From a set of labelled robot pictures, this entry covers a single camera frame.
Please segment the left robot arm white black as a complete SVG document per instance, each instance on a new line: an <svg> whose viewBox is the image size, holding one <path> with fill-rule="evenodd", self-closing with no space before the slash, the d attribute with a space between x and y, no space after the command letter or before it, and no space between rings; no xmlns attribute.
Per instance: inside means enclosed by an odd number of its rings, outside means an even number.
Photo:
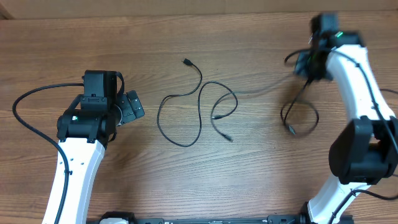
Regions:
<svg viewBox="0 0 398 224"><path fill-rule="evenodd" d="M84 92L57 121L57 167L44 223L85 223L96 173L116 128L145 115L120 72L87 70Z"/></svg>

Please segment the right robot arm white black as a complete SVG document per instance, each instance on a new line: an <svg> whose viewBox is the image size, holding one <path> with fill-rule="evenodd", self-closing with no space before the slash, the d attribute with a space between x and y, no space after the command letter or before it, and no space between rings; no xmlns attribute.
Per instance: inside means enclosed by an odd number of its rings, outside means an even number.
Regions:
<svg viewBox="0 0 398 224"><path fill-rule="evenodd" d="M344 211L397 167L397 118L377 85L368 50L359 32L342 31L338 16L312 18L310 48L297 51L294 72L308 83L333 80L346 108L348 123L330 146L331 174L317 195L302 207L301 223L352 223Z"/></svg>

